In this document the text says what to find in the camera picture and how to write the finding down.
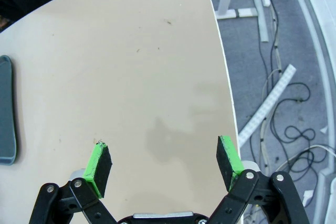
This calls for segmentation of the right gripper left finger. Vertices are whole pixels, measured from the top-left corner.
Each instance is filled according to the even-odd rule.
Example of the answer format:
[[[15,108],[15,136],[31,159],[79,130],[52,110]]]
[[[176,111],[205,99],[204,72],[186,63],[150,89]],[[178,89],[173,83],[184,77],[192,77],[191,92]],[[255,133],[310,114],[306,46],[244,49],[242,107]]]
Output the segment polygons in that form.
[[[62,187],[55,183],[41,186],[29,223],[71,223],[78,212],[88,223],[117,223],[101,202],[111,167],[107,144],[98,142],[83,175],[69,180]]]

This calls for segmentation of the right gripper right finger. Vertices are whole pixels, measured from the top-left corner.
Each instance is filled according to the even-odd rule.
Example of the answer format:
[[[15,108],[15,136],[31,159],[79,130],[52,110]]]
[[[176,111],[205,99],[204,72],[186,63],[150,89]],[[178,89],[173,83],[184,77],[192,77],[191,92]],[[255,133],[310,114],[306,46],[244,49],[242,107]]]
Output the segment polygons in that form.
[[[267,177],[245,168],[228,136],[218,137],[216,159],[228,193],[208,223],[237,223],[248,205],[258,205],[268,223],[309,223],[287,172],[274,172]]]

